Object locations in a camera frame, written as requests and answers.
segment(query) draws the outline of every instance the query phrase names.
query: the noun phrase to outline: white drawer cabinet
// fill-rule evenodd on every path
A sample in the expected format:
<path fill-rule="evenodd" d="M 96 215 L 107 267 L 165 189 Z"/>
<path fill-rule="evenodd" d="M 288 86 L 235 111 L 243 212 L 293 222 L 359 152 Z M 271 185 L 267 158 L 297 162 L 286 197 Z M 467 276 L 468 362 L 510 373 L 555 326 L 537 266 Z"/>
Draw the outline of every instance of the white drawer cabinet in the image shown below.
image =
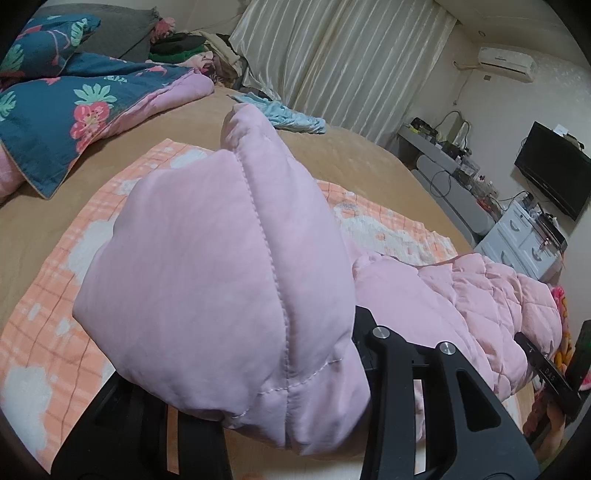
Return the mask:
<path fill-rule="evenodd" d="M 544 242 L 529 214 L 513 202 L 474 251 L 536 280 L 548 281 L 561 268 L 560 252 Z"/>

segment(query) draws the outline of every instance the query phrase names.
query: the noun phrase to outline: light blue clothing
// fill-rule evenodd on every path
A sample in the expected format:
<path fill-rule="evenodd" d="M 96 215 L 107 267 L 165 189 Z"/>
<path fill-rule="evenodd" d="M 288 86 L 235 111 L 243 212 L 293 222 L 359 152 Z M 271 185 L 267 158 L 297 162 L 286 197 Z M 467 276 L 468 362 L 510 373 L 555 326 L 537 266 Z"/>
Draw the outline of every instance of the light blue clothing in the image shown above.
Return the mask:
<path fill-rule="evenodd" d="M 271 125 L 277 129 L 309 134 L 326 133 L 326 122 L 323 118 L 290 110 L 276 100 L 270 101 L 254 93 L 234 93 L 230 97 L 237 102 L 251 103 L 256 106 L 269 119 Z"/>

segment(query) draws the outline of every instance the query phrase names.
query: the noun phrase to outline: striped curtain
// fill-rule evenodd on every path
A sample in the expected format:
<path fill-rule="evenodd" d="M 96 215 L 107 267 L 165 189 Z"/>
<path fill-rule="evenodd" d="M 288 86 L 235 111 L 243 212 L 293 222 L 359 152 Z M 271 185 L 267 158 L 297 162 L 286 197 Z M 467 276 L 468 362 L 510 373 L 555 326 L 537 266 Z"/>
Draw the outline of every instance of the striped curtain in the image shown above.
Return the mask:
<path fill-rule="evenodd" d="M 433 0 L 253 0 L 230 42 L 245 85 L 384 146 L 455 22 Z"/>

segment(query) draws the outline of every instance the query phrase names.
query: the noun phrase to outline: ceiling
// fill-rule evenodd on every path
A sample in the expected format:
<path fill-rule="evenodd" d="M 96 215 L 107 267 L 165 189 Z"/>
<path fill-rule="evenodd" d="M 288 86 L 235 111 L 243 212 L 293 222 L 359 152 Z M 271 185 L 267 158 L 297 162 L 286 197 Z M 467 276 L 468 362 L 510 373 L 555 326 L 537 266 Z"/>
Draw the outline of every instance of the ceiling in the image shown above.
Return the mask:
<path fill-rule="evenodd" d="M 568 29 L 544 0 L 436 1 L 462 23 L 466 35 L 477 44 L 528 48 L 591 69 Z"/>

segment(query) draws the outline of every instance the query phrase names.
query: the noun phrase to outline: white stitching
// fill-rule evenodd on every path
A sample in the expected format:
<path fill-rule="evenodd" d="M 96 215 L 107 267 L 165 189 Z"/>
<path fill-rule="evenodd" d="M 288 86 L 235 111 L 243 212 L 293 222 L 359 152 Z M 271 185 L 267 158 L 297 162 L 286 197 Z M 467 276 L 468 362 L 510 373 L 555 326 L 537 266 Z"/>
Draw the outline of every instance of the white stitching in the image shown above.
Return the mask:
<path fill-rule="evenodd" d="M 242 176 L 244 177 L 244 182 L 246 183 L 246 189 L 248 190 L 248 194 L 251 198 L 251 203 L 252 203 L 252 208 L 255 212 L 256 215 L 256 221 L 258 222 L 259 227 L 261 228 L 261 233 L 262 233 L 262 237 L 263 240 L 265 242 L 265 247 L 267 248 L 267 253 L 269 254 L 269 261 L 271 262 L 271 272 L 273 274 L 273 281 L 275 283 L 275 289 L 277 291 L 277 297 L 279 299 L 279 303 L 281 304 L 281 310 L 283 310 L 283 322 L 285 324 L 285 389 L 289 389 L 289 373 L 290 373 L 290 323 L 289 323 L 289 318 L 287 317 L 287 309 L 285 308 L 285 303 L 283 302 L 283 298 L 281 297 L 281 292 L 279 289 L 279 281 L 277 280 L 277 273 L 275 272 L 275 264 L 273 263 L 273 256 L 271 255 L 271 248 L 269 247 L 269 242 L 267 241 L 267 236 L 265 234 L 265 231 L 262 227 L 262 223 L 261 223 L 261 218 L 259 217 L 258 211 L 256 209 L 256 204 L 255 204 L 255 199 L 252 196 L 252 190 L 251 190 L 251 185 L 248 183 L 248 177 L 246 176 L 246 171 L 244 170 L 244 164 L 242 163 L 241 159 L 240 159 L 240 155 L 238 154 L 237 151 L 234 151 L 234 156 L 236 157 L 236 160 L 238 162 L 238 164 L 240 165 L 240 169 L 242 171 Z M 287 412 L 288 412 L 288 407 L 289 407 L 289 400 L 290 400 L 290 396 L 289 394 L 287 395 L 287 399 L 285 401 L 285 423 L 287 423 Z M 287 437 L 287 430 L 285 431 L 285 441 L 287 443 L 288 437 Z"/>
<path fill-rule="evenodd" d="M 313 374 L 311 374 L 308 378 L 302 380 L 301 382 L 298 383 L 294 383 L 292 385 L 288 385 L 287 387 L 281 387 L 281 388 L 272 388 L 270 390 L 265 390 L 264 392 L 259 392 L 258 394 L 256 394 L 256 396 L 260 396 L 260 395 L 265 395 L 268 393 L 272 393 L 272 392 L 279 392 L 281 390 L 289 390 L 290 388 L 294 388 L 294 387 L 299 387 L 300 385 L 303 385 L 307 382 L 309 382 L 310 380 L 312 380 L 312 378 L 314 378 L 317 374 L 319 374 L 322 370 L 324 370 L 324 368 L 328 365 L 331 364 L 335 364 L 336 362 L 340 362 L 343 358 L 337 358 L 336 360 L 331 360 L 330 362 L 325 362 L 324 365 L 322 365 L 322 367 L 320 367 L 318 370 L 316 370 L 316 372 L 314 372 Z M 248 411 L 250 410 L 250 408 L 247 408 L 244 412 L 242 412 L 240 415 L 236 415 L 233 417 L 230 417 L 232 420 L 233 419 L 239 419 L 240 417 L 243 417 L 244 415 L 246 415 L 248 413 Z"/>

